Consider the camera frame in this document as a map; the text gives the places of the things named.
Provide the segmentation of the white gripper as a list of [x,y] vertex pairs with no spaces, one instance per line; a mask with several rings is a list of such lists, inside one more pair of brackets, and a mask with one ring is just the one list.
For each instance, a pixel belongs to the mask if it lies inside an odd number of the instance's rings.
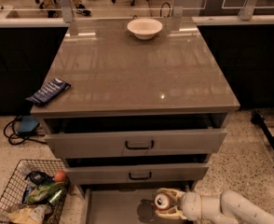
[[195,192],[187,192],[186,194],[179,189],[158,189],[158,193],[167,194],[171,202],[177,202],[180,199],[180,209],[176,206],[167,210],[155,211],[156,215],[161,218],[172,220],[209,220],[216,222],[222,215],[220,210],[220,201],[218,198],[202,196]]

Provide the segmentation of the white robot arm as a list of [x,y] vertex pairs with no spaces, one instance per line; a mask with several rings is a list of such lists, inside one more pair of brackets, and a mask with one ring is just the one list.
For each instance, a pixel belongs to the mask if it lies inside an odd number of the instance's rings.
[[157,216],[166,219],[208,220],[213,224],[274,224],[274,216],[231,190],[215,198],[161,188],[153,203]]

